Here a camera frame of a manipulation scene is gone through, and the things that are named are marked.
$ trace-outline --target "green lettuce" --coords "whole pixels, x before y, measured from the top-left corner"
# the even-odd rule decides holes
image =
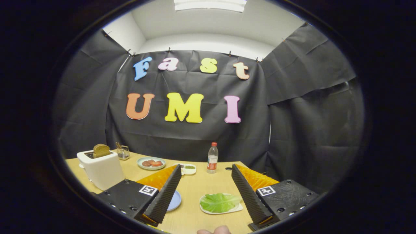
[[[226,195],[223,193],[206,194],[201,199],[200,204],[204,210],[211,213],[223,213],[237,206],[241,200],[242,199],[239,196]]]

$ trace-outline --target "white toaster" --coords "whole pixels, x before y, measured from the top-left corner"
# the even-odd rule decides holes
[[[79,166],[84,168],[89,180],[101,190],[107,190],[125,179],[118,154],[110,152],[110,155],[96,159],[92,158],[93,150],[77,153]]]

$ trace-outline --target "blue letter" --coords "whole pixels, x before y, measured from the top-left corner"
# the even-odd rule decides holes
[[[148,62],[150,62],[151,60],[152,57],[147,57],[133,66],[136,69],[136,77],[134,78],[134,80],[138,80],[147,74],[145,70],[149,68]]]

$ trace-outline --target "hand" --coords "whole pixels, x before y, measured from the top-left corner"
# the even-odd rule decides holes
[[[214,233],[201,229],[196,232],[196,234],[231,234],[230,230],[228,230],[227,226],[219,226],[214,230]]]

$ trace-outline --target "black cloth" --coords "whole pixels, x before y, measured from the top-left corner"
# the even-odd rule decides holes
[[[271,119],[268,175],[328,191],[359,153],[364,104],[355,72],[335,44],[308,24],[261,66]]]
[[[134,64],[152,57],[145,77],[134,81]],[[159,70],[164,58],[179,59],[174,71]],[[203,58],[217,60],[213,74],[200,70]],[[248,66],[250,78],[236,76],[234,63]],[[136,153],[204,162],[211,142],[218,143],[219,161],[242,161],[246,165],[265,170],[266,151],[269,143],[269,115],[266,104],[266,86],[263,70],[255,60],[204,51],[151,52],[130,57],[120,72],[111,92],[107,119],[107,143],[122,142]],[[177,92],[186,102],[193,93],[204,95],[201,102],[201,123],[165,121],[168,113],[167,94]],[[149,114],[144,119],[130,119],[126,115],[129,93],[152,93]],[[240,98],[238,114],[241,122],[228,124],[227,105],[224,96]],[[143,108],[143,97],[137,100],[136,111]]]
[[[69,62],[52,106],[53,133],[64,158],[106,143],[106,114],[114,78],[128,57],[104,31],[85,42]]]
[[[189,50],[127,56],[99,32],[69,64],[54,106],[57,144],[66,158],[100,143],[116,148],[117,141],[144,155],[204,162],[211,142],[217,142],[220,162],[242,161],[321,193],[358,153],[364,104],[356,74],[335,44],[308,24],[262,62]],[[149,56],[147,75],[135,81],[133,66]],[[179,59],[176,70],[158,69],[167,57]],[[201,72],[203,58],[216,59],[218,70]],[[236,76],[237,62],[248,66],[248,80]],[[170,92],[180,93],[184,102],[203,94],[203,121],[165,121]],[[155,95],[144,119],[126,115],[129,93]],[[224,121],[226,95],[240,98],[240,123]],[[143,103],[140,97],[136,111]]]

